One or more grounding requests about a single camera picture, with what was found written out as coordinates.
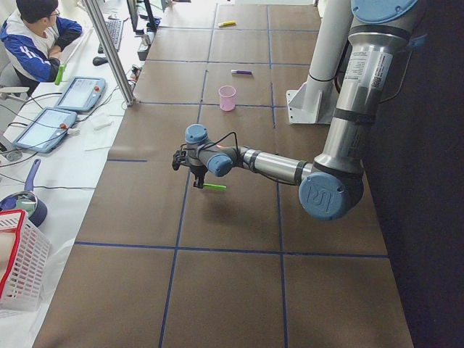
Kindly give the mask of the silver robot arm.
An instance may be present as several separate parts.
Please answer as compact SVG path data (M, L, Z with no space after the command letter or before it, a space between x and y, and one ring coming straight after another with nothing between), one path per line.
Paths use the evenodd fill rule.
M424 1L329 1L323 13L307 80L287 93L291 123L329 124L323 151L313 162L247 146L222 146L200 124L187 127L172 166L186 166L194 186L240 167L295 185L307 214L335 220L363 196L361 159L376 120L394 55L411 45Z

